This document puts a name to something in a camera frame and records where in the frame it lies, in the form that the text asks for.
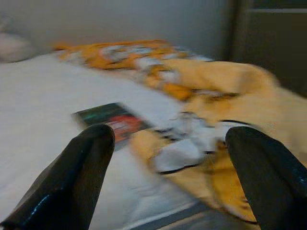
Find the white bed sheet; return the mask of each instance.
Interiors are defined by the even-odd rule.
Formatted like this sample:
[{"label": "white bed sheet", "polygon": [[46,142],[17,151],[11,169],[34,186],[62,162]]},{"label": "white bed sheet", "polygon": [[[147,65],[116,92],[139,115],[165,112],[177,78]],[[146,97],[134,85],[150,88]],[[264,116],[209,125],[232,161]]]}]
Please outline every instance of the white bed sheet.
[{"label": "white bed sheet", "polygon": [[[0,220],[82,130],[72,113],[123,102],[163,126],[179,111],[177,101],[115,75],[53,55],[0,64]],[[90,229],[129,229],[195,203],[140,165],[127,146],[113,154]]]}]

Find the book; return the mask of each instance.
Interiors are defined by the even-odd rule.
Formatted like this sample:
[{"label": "book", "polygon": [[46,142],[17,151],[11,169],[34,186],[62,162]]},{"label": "book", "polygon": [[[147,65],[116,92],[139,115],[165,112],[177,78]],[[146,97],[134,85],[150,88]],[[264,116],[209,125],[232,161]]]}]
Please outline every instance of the book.
[{"label": "book", "polygon": [[115,134],[115,151],[128,143],[131,134],[153,127],[122,103],[105,104],[73,115],[86,127],[99,123],[111,126]]}]

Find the pillow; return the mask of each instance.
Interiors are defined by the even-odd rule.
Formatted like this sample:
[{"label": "pillow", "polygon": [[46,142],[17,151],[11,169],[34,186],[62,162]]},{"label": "pillow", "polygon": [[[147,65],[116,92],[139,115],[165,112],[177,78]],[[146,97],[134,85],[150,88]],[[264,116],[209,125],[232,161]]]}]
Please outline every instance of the pillow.
[{"label": "pillow", "polygon": [[0,33],[0,59],[16,62],[33,57],[35,49],[26,39],[9,33]]}]

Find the yellow blanket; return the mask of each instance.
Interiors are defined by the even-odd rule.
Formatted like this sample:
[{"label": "yellow blanket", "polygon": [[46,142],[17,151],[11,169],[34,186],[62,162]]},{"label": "yellow blanket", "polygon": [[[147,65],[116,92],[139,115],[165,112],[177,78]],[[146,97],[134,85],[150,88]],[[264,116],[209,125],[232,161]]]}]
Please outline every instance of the yellow blanket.
[{"label": "yellow blanket", "polygon": [[[189,94],[184,111],[193,112],[211,125],[221,120],[236,120],[257,126],[262,132],[281,141],[300,161],[307,160],[307,100],[279,86],[268,71],[248,64],[164,60],[178,71],[176,85],[181,91],[164,89],[182,99]],[[222,96],[195,94],[195,89],[214,90]],[[136,133],[132,151],[144,163],[161,147],[169,144],[149,130]],[[223,207],[248,221],[255,221],[227,149],[217,143],[214,159],[166,175],[167,178],[212,207]]]}]

